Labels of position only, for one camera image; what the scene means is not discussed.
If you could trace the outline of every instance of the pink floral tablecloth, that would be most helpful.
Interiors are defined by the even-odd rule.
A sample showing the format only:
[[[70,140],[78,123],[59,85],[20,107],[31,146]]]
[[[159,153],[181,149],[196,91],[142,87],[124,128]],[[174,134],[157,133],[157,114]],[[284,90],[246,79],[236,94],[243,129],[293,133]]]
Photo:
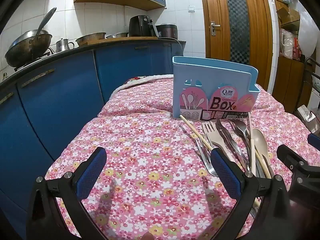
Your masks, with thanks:
[[[207,173],[191,130],[172,118],[172,89],[172,79],[166,79],[119,91],[47,172],[46,179],[59,178],[96,147],[106,149],[107,163],[82,203],[109,239],[139,239],[147,231],[157,239],[210,239],[235,204],[219,178]],[[279,145],[319,166],[319,152],[307,143],[308,130],[264,90],[252,122],[264,133],[272,168],[288,187],[291,172],[276,158]],[[201,122],[193,125],[201,129]],[[69,230],[79,235],[61,199],[58,203]],[[241,234],[251,224],[249,215]]]

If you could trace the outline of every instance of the door frame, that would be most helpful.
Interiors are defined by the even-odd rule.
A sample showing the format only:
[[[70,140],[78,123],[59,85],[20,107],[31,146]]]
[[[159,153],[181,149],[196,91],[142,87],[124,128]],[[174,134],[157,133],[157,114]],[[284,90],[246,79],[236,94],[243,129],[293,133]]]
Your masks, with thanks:
[[[271,12],[268,0],[263,0],[263,5],[267,12],[267,32],[268,32],[268,57],[266,73],[263,84],[260,84],[264,90],[268,89],[269,79],[271,74],[272,56],[273,56],[273,32],[272,32],[272,20]],[[205,33],[205,55],[207,58],[211,58],[211,28],[210,28],[210,14],[208,0],[202,0],[203,12],[204,12],[204,33]]]

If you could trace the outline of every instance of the cabinet handle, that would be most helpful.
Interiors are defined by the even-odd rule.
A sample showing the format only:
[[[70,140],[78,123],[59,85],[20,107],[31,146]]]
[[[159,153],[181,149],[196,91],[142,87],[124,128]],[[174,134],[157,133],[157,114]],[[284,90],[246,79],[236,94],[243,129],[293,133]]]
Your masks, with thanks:
[[[13,92],[7,94],[4,98],[2,98],[2,99],[0,100],[0,105],[1,105],[4,101],[6,101],[8,98],[10,98],[10,97],[12,97],[12,96],[13,96]]]
[[[54,68],[53,68],[53,69],[49,69],[49,70],[47,70],[47,71],[45,71],[45,72],[43,72],[43,73],[41,73],[41,74],[39,74],[39,75],[31,78],[31,79],[29,79],[27,82],[23,83],[23,84],[21,85],[21,87],[23,88],[23,87],[25,87],[26,85],[30,84],[31,82],[37,80],[38,78],[41,78],[41,77],[43,77],[43,76],[45,76],[45,75],[47,75],[47,74],[49,74],[49,73],[51,73],[51,72],[53,72],[53,71],[54,71]]]
[[[134,49],[146,49],[149,48],[149,46],[139,46],[139,47],[135,47]]]

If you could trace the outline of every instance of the countertop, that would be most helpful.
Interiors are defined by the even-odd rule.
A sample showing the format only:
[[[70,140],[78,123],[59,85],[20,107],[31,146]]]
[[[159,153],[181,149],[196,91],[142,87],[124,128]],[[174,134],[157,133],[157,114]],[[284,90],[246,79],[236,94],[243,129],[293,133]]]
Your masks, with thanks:
[[[88,45],[83,45],[80,46],[78,48],[75,49],[70,49],[70,50],[65,50],[62,52],[58,52],[55,53],[53,55],[50,55],[46,58],[40,59],[38,61],[35,61],[23,68],[20,68],[17,72],[15,72],[14,74],[12,74],[10,77],[8,77],[7,79],[5,79],[4,81],[0,82],[0,90],[6,88],[7,86],[10,86],[12,84],[14,84],[20,77],[22,77],[23,75],[25,75],[28,72],[31,72],[33,70],[35,70],[36,68],[39,68],[45,64],[48,64],[50,62],[53,62],[55,60],[61,59],[63,57],[67,57],[73,54],[77,54],[77,53],[81,53],[84,51],[88,51],[88,50],[95,50],[98,48],[102,48],[102,47],[106,47],[106,46],[112,46],[114,44],[118,44],[118,43],[134,43],[134,42],[173,42],[173,43],[177,43],[176,40],[171,39],[171,38],[155,38],[155,37],[128,37],[128,38],[115,38],[115,39],[110,39],[107,41],[103,40],[100,41],[98,43],[94,43],[94,44],[88,44]],[[186,42],[185,41],[179,41],[181,43],[181,45],[183,46]]]

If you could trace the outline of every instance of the screw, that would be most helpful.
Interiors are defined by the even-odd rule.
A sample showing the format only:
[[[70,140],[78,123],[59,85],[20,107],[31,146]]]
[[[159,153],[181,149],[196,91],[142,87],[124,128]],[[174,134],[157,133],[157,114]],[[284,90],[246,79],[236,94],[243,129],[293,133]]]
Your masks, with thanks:
[[[42,178],[41,176],[39,176],[39,177],[36,179],[36,182],[40,183],[42,180],[43,180],[43,178]]]
[[[252,173],[251,171],[246,171],[244,174],[245,174],[248,178],[253,177],[253,173]]]
[[[72,176],[72,172],[71,172],[71,171],[68,171],[68,172],[66,172],[63,176],[64,176],[66,179],[69,179],[69,178],[71,178],[71,176]]]
[[[282,180],[282,178],[281,178],[280,175],[276,175],[275,177],[276,177],[276,180],[278,180],[278,181],[281,181],[281,180]]]

